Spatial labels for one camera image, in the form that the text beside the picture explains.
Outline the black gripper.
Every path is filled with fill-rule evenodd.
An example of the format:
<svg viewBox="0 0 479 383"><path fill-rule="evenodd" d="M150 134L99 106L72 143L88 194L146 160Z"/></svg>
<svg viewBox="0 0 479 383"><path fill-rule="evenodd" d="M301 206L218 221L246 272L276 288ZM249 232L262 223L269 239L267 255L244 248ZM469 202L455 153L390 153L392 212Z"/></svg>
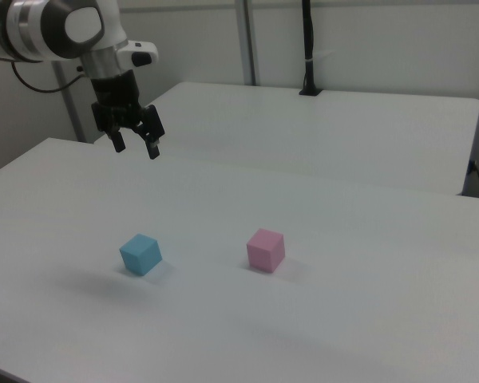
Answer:
<svg viewBox="0 0 479 383"><path fill-rule="evenodd" d="M113 143L117 153L125 150L121 128L130 128L145 142L148 156L155 160L160 155L160 138L164 126L154 105L142 108L139 89L132 70L102 79L92 79L97 101L92 103L93 118L99 132Z"/></svg>

